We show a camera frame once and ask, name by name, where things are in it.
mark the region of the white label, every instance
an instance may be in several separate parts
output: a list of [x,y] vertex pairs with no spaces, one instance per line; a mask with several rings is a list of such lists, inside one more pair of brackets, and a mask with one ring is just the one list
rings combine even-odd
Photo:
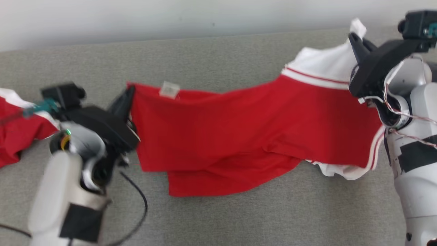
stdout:
[[173,84],[164,81],[160,90],[160,96],[175,99],[179,91],[180,91],[180,86],[178,84]]

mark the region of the red garment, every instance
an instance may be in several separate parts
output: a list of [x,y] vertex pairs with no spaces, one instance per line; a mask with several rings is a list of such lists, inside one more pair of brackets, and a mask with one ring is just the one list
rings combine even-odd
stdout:
[[[13,90],[0,88],[0,121],[20,113],[22,107],[32,105]],[[28,148],[34,139],[47,138],[57,130],[56,122],[45,112],[0,124],[0,168],[20,161],[20,152]]]
[[168,172],[177,197],[247,191],[303,159],[357,178],[375,168],[383,128],[347,89],[355,64],[346,42],[305,48],[276,80],[224,94],[181,90],[171,99],[129,84],[141,167]]

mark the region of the white wall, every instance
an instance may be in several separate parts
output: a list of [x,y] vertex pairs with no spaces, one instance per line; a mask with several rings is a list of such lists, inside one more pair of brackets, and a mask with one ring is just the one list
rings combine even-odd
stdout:
[[396,24],[437,0],[0,0],[0,51]]

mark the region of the robotic arm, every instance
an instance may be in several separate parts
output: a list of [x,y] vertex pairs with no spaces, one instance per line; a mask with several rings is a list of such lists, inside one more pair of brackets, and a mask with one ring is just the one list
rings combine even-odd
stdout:
[[52,115],[61,131],[52,137],[53,156],[46,166],[31,210],[31,246],[88,246],[99,242],[105,208],[111,200],[106,186],[124,154],[139,142],[129,124],[134,88],[108,110],[81,106],[85,91],[73,83],[42,90],[54,102]]
[[350,33],[357,67],[349,90],[375,106],[386,126],[385,148],[407,233],[406,246],[437,245],[437,83],[417,53],[437,42],[437,11],[409,12],[403,40],[377,48]]

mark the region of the red fabric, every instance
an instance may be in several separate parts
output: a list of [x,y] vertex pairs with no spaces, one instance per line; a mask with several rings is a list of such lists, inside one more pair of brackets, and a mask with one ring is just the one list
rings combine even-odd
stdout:
[[167,171],[172,196],[247,191],[302,159],[366,168],[381,126],[349,91],[284,75],[224,94],[182,90],[174,100],[131,85],[141,167]]
[[[21,112],[0,97],[0,120]],[[44,139],[57,131],[47,119],[34,115],[0,125],[0,168],[20,161],[20,151],[28,148],[34,139]]]

